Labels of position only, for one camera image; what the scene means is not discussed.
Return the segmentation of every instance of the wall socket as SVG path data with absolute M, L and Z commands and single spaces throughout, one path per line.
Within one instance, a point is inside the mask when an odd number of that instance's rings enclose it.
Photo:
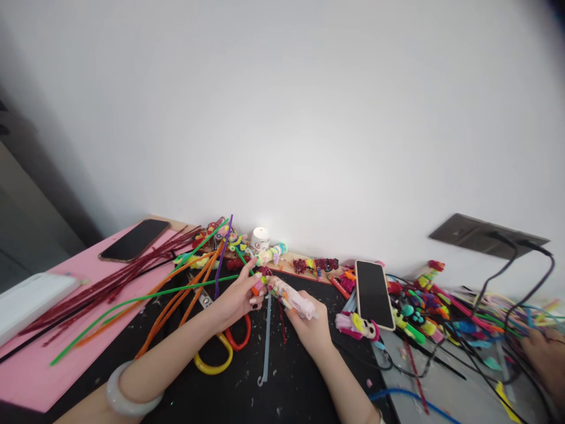
M 511 230 L 459 213 L 454 214 L 431 233 L 430 238 L 504 259 L 512 258 L 514 250 L 510 246 L 488 236 L 493 231 L 498 231 L 513 242 L 527 239 L 538 246 L 543 246 L 549 242 L 548 239 L 543 237 Z M 518 246 L 517 257 L 525 255 L 530 250 L 528 247 Z

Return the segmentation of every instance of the bracelet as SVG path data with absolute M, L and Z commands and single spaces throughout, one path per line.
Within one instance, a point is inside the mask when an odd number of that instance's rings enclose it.
M 159 402 L 163 398 L 163 393 L 157 396 L 150 402 L 147 403 L 135 403 L 125 398 L 125 396 L 119 390 L 119 377 L 122 372 L 130 366 L 133 361 L 126 362 L 116 368 L 116 371 L 112 373 L 108 383 L 106 384 L 106 398 L 112 409 L 120 415 L 139 417 L 150 413 L 152 410 L 159 405 Z

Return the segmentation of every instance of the black mat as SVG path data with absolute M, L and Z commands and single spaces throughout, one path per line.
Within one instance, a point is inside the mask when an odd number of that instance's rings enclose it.
M 358 358 L 374 363 L 368 340 L 360 342 L 338 332 L 334 326 L 335 314 L 345 305 L 345 299 L 339 292 L 326 284 L 301 279 L 296 276 L 278 273 L 288 284 L 297 290 L 306 290 L 328 307 L 330 332 L 333 338 L 346 347 Z M 164 289 L 186 285 L 185 275 L 179 275 L 169 282 Z M 222 292 L 228 282 L 220 283 Z M 213 294 L 214 287 L 208 286 Z M 122 363 L 131 360 L 169 299 L 173 295 L 162 296 L 158 302 L 150 301 L 126 329 L 112 342 L 92 366 L 77 380 L 66 394 L 45 414 L 19 408 L 7 403 L 0 403 L 0 416 L 3 422 L 51 423 L 78 403 L 82 398 L 102 385 L 110 374 Z M 180 322 L 192 296 L 187 296 L 178 310 L 156 337 L 158 343 L 167 334 L 174 331 Z M 193 314 L 201 310 L 196 304 Z M 324 422 L 338 423 L 330 394 L 310 355 L 300 343 L 296 332 L 285 316 L 287 343 L 283 343 L 280 311 L 273 300 L 271 310 L 271 349 L 268 381 L 259 387 L 257 379 L 262 375 L 265 351 L 265 327 L 267 302 L 259 312 L 250 313 L 251 338 L 240 352 L 234 352 L 229 368 L 217 376 L 208 376 L 191 362 L 165 391 L 159 406 L 149 414 L 144 423 L 186 422 L 188 420 L 209 420 L 213 422 L 259 422 L 276 420 L 277 422 Z M 242 319 L 232 327 L 236 342 L 245 336 L 245 321 Z M 220 341 L 214 337 L 200 351 L 200 356 L 209 365 L 225 362 L 227 353 Z M 367 393 L 374 393 L 385 388 L 382 376 L 376 369 L 370 368 L 350 355 L 342 356 L 353 375 Z M 373 387 L 367 387 L 367 379 Z M 397 422 L 396 414 L 389 400 L 382 399 L 377 406 L 383 412 L 387 423 Z

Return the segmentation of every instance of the black smartphone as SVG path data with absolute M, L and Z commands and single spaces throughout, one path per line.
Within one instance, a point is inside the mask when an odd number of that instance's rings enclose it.
M 394 331 L 396 323 L 388 296 L 387 277 L 379 264 L 355 261 L 357 313 L 373 320 L 383 330 Z
M 98 255 L 101 260 L 131 262 L 152 245 L 171 226 L 170 222 L 146 219 Z

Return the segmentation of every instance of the pink craft piece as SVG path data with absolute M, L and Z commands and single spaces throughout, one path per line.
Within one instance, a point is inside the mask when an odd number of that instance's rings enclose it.
M 69 273 L 71 276 L 80 280 L 88 279 L 91 283 L 100 281 L 104 277 L 124 267 L 125 264 L 101 261 L 98 259 L 98 254 L 118 238 L 122 237 L 131 228 L 132 227 L 126 228 L 108 237 L 106 240 L 86 249 L 47 272 L 53 274 Z M 166 231 L 153 246 L 160 246 L 174 234 L 175 232 L 172 230 Z M 95 359 L 112 343 L 118 334 L 129 325 L 130 321 L 141 310 L 145 303 L 116 322 L 87 345 L 72 349 L 68 355 L 55 366 L 49 366 L 49 363 L 90 323 L 109 308 L 133 297 L 146 295 L 163 278 L 172 272 L 173 269 L 173 263 L 168 263 L 141 276 L 136 281 L 128 284 L 118 295 L 115 302 L 112 304 L 106 302 L 101 304 L 75 322 L 49 346 L 42 347 L 43 343 L 54 334 L 56 329 L 44 334 L 38 340 L 0 364 L 0 382 L 2 382 L 0 385 L 0 400 L 39 412 L 47 412 L 90 365 L 92 365 Z M 87 288 L 88 285 L 78 288 L 67 299 Z M 36 334 L 36 332 L 15 337 L 10 340 L 7 344 L 0 347 L 0 357 L 28 340 L 34 334 Z

